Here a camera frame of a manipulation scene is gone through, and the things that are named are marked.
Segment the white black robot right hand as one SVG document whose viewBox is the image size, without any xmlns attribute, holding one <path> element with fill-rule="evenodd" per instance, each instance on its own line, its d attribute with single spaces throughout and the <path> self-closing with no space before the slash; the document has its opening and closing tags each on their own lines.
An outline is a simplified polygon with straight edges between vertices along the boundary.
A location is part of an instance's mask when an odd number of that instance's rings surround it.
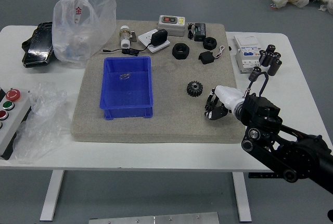
<svg viewBox="0 0 333 224">
<path fill-rule="evenodd" d="M 244 100 L 241 90 L 218 85 L 208 96 L 204 115 L 210 120 L 217 120 L 231 113 L 240 120 Z"/>
</svg>

